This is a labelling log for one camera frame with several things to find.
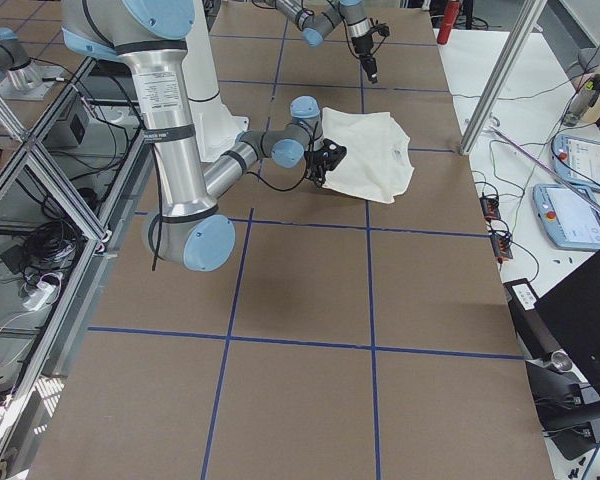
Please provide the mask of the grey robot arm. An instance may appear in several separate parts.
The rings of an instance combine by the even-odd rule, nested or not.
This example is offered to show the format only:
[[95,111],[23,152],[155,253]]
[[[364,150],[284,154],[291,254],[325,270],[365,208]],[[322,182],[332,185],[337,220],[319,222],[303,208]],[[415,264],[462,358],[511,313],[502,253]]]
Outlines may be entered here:
[[280,12],[295,25],[311,48],[322,45],[343,25],[350,55],[359,63],[367,80],[371,84],[378,83],[375,54],[390,36],[390,28],[386,23],[369,17],[362,1],[327,1],[328,6],[319,12],[308,8],[304,1],[265,0],[251,1],[251,4]]
[[240,134],[231,148],[203,167],[191,113],[183,61],[195,20],[191,1],[65,1],[66,46],[96,59],[120,62],[131,72],[160,182],[159,207],[146,223],[146,245],[155,259],[209,272],[222,266],[235,244],[232,222],[218,200],[260,160],[291,168],[322,185],[346,156],[324,137],[311,96],[291,104],[291,120],[279,131]]

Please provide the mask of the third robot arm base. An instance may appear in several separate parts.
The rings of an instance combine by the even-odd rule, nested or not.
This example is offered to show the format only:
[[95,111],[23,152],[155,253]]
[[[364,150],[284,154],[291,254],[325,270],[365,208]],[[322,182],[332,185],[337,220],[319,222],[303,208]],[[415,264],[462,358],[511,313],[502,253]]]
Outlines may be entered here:
[[42,101],[59,78],[61,66],[40,66],[34,61],[18,36],[0,27],[0,95],[7,100]]

